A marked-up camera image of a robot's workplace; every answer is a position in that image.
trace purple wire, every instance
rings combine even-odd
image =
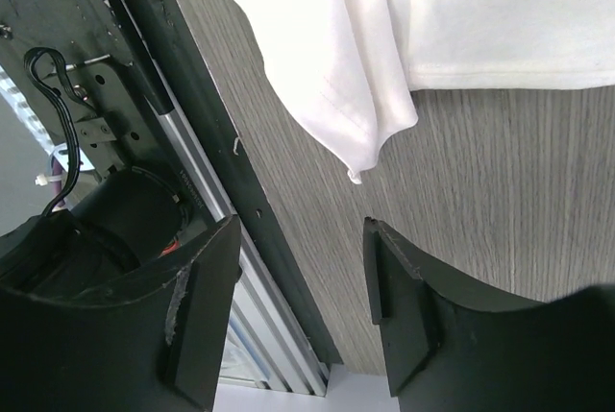
[[[56,158],[53,158],[51,161],[51,176],[61,175],[63,172],[64,169],[60,162]],[[51,182],[51,186],[54,190],[54,196],[58,196],[60,191],[62,191],[62,182]],[[64,207],[64,205],[64,200],[62,200],[57,204],[57,207]]]

